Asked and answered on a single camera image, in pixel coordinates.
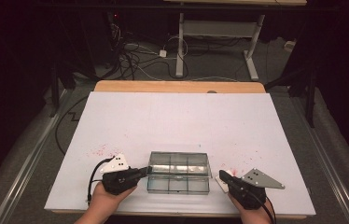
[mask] hand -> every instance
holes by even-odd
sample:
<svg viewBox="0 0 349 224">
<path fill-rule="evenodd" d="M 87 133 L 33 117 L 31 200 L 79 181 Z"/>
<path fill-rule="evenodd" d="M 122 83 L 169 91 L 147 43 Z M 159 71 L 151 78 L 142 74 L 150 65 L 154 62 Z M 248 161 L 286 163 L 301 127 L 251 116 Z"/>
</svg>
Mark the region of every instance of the hand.
<svg viewBox="0 0 349 224">
<path fill-rule="evenodd" d="M 128 197 L 135 189 L 136 187 L 127 189 L 119 195 L 112 195 L 107 193 L 102 182 L 99 182 L 93 191 L 90 207 L 76 224 L 105 223 L 117 211 L 122 200 Z"/>
<path fill-rule="evenodd" d="M 232 195 L 228 193 L 228 196 L 235 207 L 239 210 L 243 224 L 269 224 L 271 222 L 268 214 L 262 207 L 257 210 L 246 210 L 241 204 L 238 203 L 238 201 L 236 201 L 234 197 L 232 197 Z M 272 205 L 268 202 L 268 200 L 265 203 L 265 206 L 267 206 L 270 213 L 273 214 Z"/>
</svg>

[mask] white desk leg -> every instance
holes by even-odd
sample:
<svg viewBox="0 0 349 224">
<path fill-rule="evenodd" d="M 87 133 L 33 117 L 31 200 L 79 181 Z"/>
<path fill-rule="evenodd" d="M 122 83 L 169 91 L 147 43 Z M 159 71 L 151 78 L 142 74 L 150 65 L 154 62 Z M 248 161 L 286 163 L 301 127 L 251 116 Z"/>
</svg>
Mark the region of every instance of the white desk leg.
<svg viewBox="0 0 349 224">
<path fill-rule="evenodd" d="M 178 23 L 178 50 L 177 50 L 177 61 L 175 65 L 175 76 L 182 77 L 183 76 L 183 36 L 184 36 L 184 13 L 180 13 L 180 20 Z"/>
<path fill-rule="evenodd" d="M 251 39 L 250 49 L 244 51 L 244 59 L 246 60 L 247 69 L 253 81 L 258 81 L 258 75 L 257 75 L 256 67 L 254 66 L 254 63 L 253 63 L 252 56 L 253 56 L 254 48 L 256 47 L 256 44 L 258 41 L 259 32 L 261 31 L 264 18 L 265 18 L 265 15 L 259 16 L 256 28 L 254 30 L 254 33 Z"/>
</svg>

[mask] person's left hand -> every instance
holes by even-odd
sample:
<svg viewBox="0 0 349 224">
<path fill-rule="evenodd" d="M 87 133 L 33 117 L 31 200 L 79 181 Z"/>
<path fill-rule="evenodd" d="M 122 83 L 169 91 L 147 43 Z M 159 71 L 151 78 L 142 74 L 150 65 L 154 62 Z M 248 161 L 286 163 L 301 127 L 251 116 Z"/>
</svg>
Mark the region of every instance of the person's left hand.
<svg viewBox="0 0 349 224">
<path fill-rule="evenodd" d="M 128 197 L 135 189 L 136 187 L 127 189 L 119 195 L 112 195 L 107 193 L 102 182 L 99 182 L 93 191 L 90 207 L 76 224 L 105 223 L 117 211 L 122 200 Z"/>
</svg>

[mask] gray carpet floor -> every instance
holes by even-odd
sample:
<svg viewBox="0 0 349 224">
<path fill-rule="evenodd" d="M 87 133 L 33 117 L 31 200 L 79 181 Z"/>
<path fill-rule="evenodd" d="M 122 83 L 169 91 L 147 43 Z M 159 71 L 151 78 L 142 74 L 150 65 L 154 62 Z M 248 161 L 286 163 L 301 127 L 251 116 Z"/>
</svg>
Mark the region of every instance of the gray carpet floor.
<svg viewBox="0 0 349 224">
<path fill-rule="evenodd" d="M 248 46 L 248 41 L 241 40 L 234 46 L 221 46 L 212 44 L 206 52 L 206 46 L 202 43 L 189 44 L 186 63 L 188 76 L 185 80 L 202 81 L 251 81 L 244 65 L 242 50 Z M 258 43 L 253 60 L 255 62 L 260 82 L 265 84 L 280 77 L 286 61 L 290 55 L 283 50 L 285 41 L 277 39 L 271 43 Z M 148 43 L 140 44 L 139 50 L 158 52 L 159 48 Z M 148 60 L 154 55 L 137 54 L 140 59 Z M 175 73 L 174 60 L 159 60 L 166 63 L 139 64 L 135 75 L 136 80 L 173 80 L 168 76 L 168 66 L 171 74 Z M 55 214 L 44 210 L 45 202 L 49 196 L 49 190 L 54 183 L 63 160 L 63 151 L 69 146 L 77 122 L 72 121 L 72 115 L 65 114 L 71 106 L 93 90 L 94 83 L 76 75 L 77 87 L 68 92 L 68 100 L 62 103 L 60 117 L 64 116 L 62 122 L 56 126 L 59 141 L 55 140 L 55 128 L 50 130 L 49 136 L 42 146 L 42 154 L 33 170 L 30 179 L 26 180 L 26 188 L 21 197 L 15 202 L 11 216 L 4 223 L 73 223 L 81 214 Z M 304 99 L 290 98 L 286 87 L 275 87 L 269 90 L 273 103 L 277 110 L 279 119 L 283 125 L 287 140 L 294 153 L 305 184 L 310 191 L 317 215 L 307 217 L 303 220 L 279 219 L 277 223 L 349 223 L 349 215 L 338 200 L 335 181 L 331 180 L 332 173 L 325 169 L 317 148 L 323 148 L 329 158 L 330 165 L 334 168 L 334 175 L 340 179 L 340 184 L 347 193 L 349 199 L 349 146 L 342 138 L 335 121 L 327 111 L 324 99 L 319 91 L 316 92 L 314 124 L 311 129 L 302 115 Z M 24 131 L 15 146 L 9 152 L 0 169 L 0 205 L 13 184 L 17 174 L 25 160 L 35 148 L 36 142 L 44 134 L 46 127 L 51 122 L 49 113 L 51 105 L 48 97 L 47 106 L 36 116 L 35 120 Z M 71 112 L 76 113 L 76 118 L 82 113 L 86 101 L 78 103 Z M 117 217 L 112 216 L 109 223 L 241 223 L 239 218 L 179 218 L 179 217 Z"/>
</svg>

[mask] white desk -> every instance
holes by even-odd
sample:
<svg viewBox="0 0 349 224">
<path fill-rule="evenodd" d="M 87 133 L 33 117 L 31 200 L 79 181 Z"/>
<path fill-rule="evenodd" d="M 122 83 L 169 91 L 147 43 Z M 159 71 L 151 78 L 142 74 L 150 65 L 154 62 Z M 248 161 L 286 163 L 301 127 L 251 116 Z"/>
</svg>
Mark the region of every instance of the white desk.
<svg viewBox="0 0 349 224">
<path fill-rule="evenodd" d="M 213 4 L 237 4 L 237 5 L 278 5 L 283 7 L 305 6 L 306 0 L 165 0 L 170 2 L 186 3 L 213 3 Z M 183 76 L 184 65 L 184 35 L 208 35 L 228 37 L 251 37 L 250 47 L 244 51 L 244 60 L 250 78 L 258 81 L 258 73 L 253 63 L 253 52 L 256 47 L 259 32 L 262 28 L 265 15 L 259 15 L 256 22 L 232 22 L 232 21 L 187 21 L 184 13 L 180 13 L 178 31 L 178 50 L 175 75 Z"/>
<path fill-rule="evenodd" d="M 240 176 L 257 167 L 286 185 L 267 189 L 278 217 L 315 215 L 267 93 L 91 92 L 45 209 L 85 211 L 99 161 L 122 152 L 131 167 L 141 168 L 151 151 L 206 152 L 213 176 L 228 169 Z M 214 178 L 209 184 L 208 195 L 150 194 L 144 178 L 118 214 L 237 217 Z"/>
</svg>

